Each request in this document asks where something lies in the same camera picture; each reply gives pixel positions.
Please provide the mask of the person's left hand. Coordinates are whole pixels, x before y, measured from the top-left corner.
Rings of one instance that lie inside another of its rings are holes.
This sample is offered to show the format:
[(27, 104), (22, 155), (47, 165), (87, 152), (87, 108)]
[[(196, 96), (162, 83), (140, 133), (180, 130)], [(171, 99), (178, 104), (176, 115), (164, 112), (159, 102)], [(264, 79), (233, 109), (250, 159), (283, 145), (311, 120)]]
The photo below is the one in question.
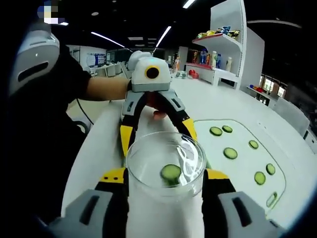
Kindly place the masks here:
[(163, 107), (160, 105), (159, 98), (156, 92), (147, 92), (146, 93), (146, 105), (154, 109), (153, 119), (159, 120), (167, 116)]

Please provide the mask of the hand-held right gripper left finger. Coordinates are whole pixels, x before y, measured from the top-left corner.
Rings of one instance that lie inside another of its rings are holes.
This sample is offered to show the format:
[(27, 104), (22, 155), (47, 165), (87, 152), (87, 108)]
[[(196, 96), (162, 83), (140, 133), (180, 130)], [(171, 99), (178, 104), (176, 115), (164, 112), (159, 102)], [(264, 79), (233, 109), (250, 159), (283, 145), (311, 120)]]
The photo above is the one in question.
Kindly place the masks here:
[(94, 189), (87, 189), (48, 225), (55, 238), (124, 238), (129, 212), (126, 168), (105, 173)]

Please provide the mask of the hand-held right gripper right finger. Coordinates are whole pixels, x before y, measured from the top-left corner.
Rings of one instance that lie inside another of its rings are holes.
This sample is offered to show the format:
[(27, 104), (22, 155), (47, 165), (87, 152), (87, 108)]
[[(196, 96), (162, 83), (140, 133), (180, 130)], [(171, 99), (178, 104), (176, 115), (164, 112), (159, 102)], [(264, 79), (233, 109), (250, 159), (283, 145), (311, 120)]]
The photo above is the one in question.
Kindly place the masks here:
[(265, 217), (264, 209), (227, 175), (205, 169), (202, 215), (206, 238), (280, 238), (281, 226)]

